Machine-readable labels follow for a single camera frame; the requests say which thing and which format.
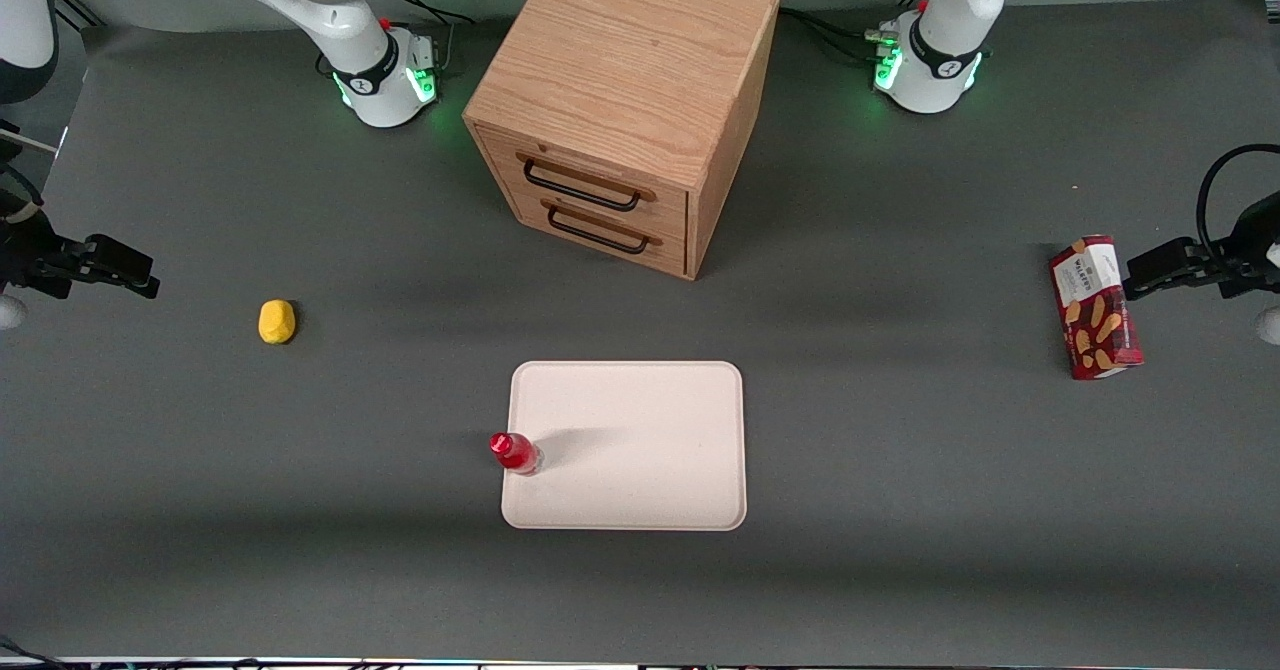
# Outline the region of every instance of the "plastic bottle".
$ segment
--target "plastic bottle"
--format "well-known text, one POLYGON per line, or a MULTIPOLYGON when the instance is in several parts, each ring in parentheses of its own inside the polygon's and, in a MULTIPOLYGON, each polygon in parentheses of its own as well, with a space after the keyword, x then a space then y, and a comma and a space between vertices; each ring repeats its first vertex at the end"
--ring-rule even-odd
POLYGON ((517 475, 531 475, 543 464, 543 451, 520 433, 494 433, 489 450, 499 465, 517 475))

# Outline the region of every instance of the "yellow object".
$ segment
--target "yellow object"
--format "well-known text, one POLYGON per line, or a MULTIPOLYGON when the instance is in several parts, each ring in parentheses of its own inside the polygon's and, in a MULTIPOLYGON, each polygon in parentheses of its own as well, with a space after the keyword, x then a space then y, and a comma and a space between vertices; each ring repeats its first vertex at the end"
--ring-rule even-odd
POLYGON ((262 311, 257 315, 257 334, 262 337, 262 342, 288 342, 297 329, 298 322, 288 301, 268 300, 262 304, 262 311))

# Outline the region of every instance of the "wooden cabinet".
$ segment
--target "wooden cabinet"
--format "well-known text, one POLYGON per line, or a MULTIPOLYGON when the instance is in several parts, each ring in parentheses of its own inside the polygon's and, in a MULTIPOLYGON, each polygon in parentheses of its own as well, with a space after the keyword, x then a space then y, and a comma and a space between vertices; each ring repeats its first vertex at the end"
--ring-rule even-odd
POLYGON ((529 0, 463 111, 516 218, 695 278, 780 0, 529 0))

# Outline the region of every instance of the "drawer handle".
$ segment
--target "drawer handle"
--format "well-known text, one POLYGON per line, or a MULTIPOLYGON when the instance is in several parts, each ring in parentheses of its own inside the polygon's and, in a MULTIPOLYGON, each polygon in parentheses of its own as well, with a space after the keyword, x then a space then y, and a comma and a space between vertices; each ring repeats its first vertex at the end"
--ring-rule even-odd
POLYGON ((567 195, 570 197, 576 197, 579 200, 585 200, 599 205, 600 208, 608 208, 609 210, 617 210, 618 213, 630 213, 636 209, 636 204, 640 202, 640 193, 635 192, 631 195, 631 200, 626 202, 617 202, 604 197, 596 197, 590 192, 582 192, 581 190, 575 190, 567 184, 553 182, 549 179, 540 178, 534 174, 534 159, 525 160, 525 179, 536 184, 538 187, 545 187, 547 190, 553 190, 561 195, 567 195))
POLYGON ((577 228, 575 228, 572 225, 566 225, 564 223, 561 223, 561 222, 558 222, 556 219, 556 211, 557 210, 559 210, 559 209, 556 208, 556 206, 552 206, 552 208, 547 209, 547 223, 550 224, 550 227, 557 228, 558 231, 567 232, 568 234, 576 234, 577 237, 580 237, 582 240, 590 240, 591 242, 598 242, 598 243, 600 243, 600 245, 603 245, 605 247, 612 247, 613 250, 617 250, 618 252, 626 252, 627 255, 640 255, 641 252, 644 252, 645 247, 649 247, 649 238, 648 237, 641 237, 640 238, 640 245, 622 245, 621 242, 609 240, 607 237, 600 237, 600 236, 598 236, 595 233, 581 231, 581 229, 577 229, 577 228))

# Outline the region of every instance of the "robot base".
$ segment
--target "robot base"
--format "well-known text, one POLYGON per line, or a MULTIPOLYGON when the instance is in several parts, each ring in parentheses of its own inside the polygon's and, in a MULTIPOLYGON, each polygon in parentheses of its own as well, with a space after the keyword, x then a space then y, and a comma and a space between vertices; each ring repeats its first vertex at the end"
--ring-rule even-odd
POLYGON ((392 128, 413 119, 419 110, 435 101, 435 51, 430 37, 404 28, 388 31, 397 46, 397 68, 374 95, 358 95, 343 87, 334 76, 342 101, 356 117, 375 128, 392 128))
MULTIPOLYGON (((892 20, 881 23, 879 29, 905 38, 911 23, 920 17, 916 10, 902 13, 892 20)), ((941 113, 960 100, 966 90, 973 87, 982 54, 969 68, 960 68, 955 77, 938 79, 933 77, 929 65, 915 54, 910 42, 896 41, 888 55, 881 59, 876 68, 876 90, 892 97, 902 108, 920 114, 941 113)))

